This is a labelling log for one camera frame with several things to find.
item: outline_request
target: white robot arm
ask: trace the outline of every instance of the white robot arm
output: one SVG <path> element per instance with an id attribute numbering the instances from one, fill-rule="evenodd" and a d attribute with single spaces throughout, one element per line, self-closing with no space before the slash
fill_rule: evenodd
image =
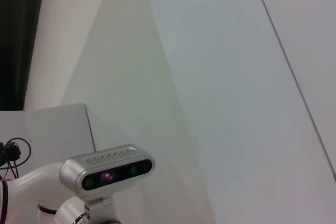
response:
<path id="1" fill-rule="evenodd" d="M 0 224 L 11 223 L 31 202 L 38 203 L 39 224 L 121 223 L 114 210 L 113 193 L 133 186 L 154 167 L 154 159 L 143 149 L 124 145 L 76 156 L 64 164 L 46 165 L 14 181 L 2 181 Z"/>

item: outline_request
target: white wall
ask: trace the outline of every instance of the white wall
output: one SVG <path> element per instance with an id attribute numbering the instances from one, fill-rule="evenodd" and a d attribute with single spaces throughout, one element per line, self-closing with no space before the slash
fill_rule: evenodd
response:
<path id="1" fill-rule="evenodd" d="M 101 0 L 42 0 L 25 109 L 58 106 Z"/>
<path id="2" fill-rule="evenodd" d="M 215 223 L 148 0 L 103 0 L 62 104 L 87 105 L 96 148 L 136 144 L 155 172 L 116 195 L 122 223 Z"/>
<path id="3" fill-rule="evenodd" d="M 336 168 L 336 2 L 264 1 Z"/>
<path id="4" fill-rule="evenodd" d="M 150 3 L 217 223 L 335 223 L 335 182 L 261 0 Z"/>

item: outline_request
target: dark curtain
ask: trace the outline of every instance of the dark curtain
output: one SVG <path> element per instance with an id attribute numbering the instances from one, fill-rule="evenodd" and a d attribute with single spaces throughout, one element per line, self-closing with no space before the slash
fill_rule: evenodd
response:
<path id="1" fill-rule="evenodd" d="M 22 110 L 41 0 L 0 0 L 0 110 Z"/>

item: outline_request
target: purple lens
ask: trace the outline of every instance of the purple lens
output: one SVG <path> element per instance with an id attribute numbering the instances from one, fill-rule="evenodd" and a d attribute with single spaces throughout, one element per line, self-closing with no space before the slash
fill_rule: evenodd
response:
<path id="1" fill-rule="evenodd" d="M 102 183 L 108 183 L 113 179 L 113 176 L 110 173 L 102 173 L 100 175 L 100 181 Z"/>

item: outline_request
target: silver camera housing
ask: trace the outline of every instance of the silver camera housing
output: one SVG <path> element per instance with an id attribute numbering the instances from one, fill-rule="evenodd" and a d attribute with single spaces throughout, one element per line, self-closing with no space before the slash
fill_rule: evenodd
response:
<path id="1" fill-rule="evenodd" d="M 105 170 L 143 161 L 145 159 L 149 159 L 152 162 L 152 168 L 146 174 L 101 186 L 92 190 L 85 190 L 82 187 L 83 179 L 90 174 L 104 172 Z M 61 182 L 69 190 L 73 191 L 80 199 L 87 201 L 111 196 L 117 191 L 129 188 L 139 179 L 149 176 L 154 169 L 155 161 L 153 157 L 145 150 L 129 144 L 72 157 L 62 165 L 59 177 Z"/>

